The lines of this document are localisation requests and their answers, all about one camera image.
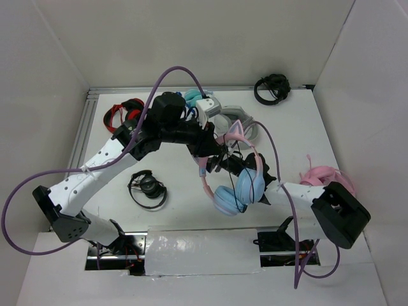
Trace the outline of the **blue pink cat-ear headphones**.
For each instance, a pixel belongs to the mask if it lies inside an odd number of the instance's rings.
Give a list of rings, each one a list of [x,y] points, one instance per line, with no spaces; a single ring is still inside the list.
[[[196,163],[199,167],[199,176],[206,195],[213,201],[214,207],[225,215],[234,216],[246,211],[251,203],[259,202],[265,190],[263,178],[263,165],[258,151],[252,142],[246,139],[242,132],[239,121],[235,122],[237,127],[232,127],[229,133],[216,138],[216,141],[225,149],[229,141],[243,142],[253,150],[256,160],[256,170],[245,168],[238,176],[238,180],[232,188],[219,186],[212,191],[207,184],[207,161],[208,157],[197,157]]]

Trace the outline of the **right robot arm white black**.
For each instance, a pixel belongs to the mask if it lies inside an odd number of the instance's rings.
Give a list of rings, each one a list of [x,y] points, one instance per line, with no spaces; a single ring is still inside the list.
[[[280,183],[270,176],[261,154],[251,153],[245,160],[238,156],[203,157],[198,165],[205,192],[215,208],[228,216],[244,213],[252,203],[287,203],[296,209],[311,210],[323,235],[342,249],[354,245],[371,219],[368,210],[333,177],[336,170],[332,167],[322,167],[322,173],[313,168],[299,184],[293,184]],[[211,190],[206,175],[216,166],[238,177],[233,187]]]

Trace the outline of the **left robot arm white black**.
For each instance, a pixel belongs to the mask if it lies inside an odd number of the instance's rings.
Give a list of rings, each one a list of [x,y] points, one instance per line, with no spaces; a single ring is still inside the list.
[[[156,96],[136,119],[125,121],[105,145],[77,174],[46,188],[39,186],[33,196],[62,242],[84,239],[100,243],[111,254],[126,246],[122,228],[84,210],[85,204],[109,181],[165,143],[187,145],[198,159],[219,155],[221,146],[214,139],[214,125],[208,119],[219,114],[221,104],[205,97],[195,104],[196,117],[183,119],[186,101],[174,92]]]

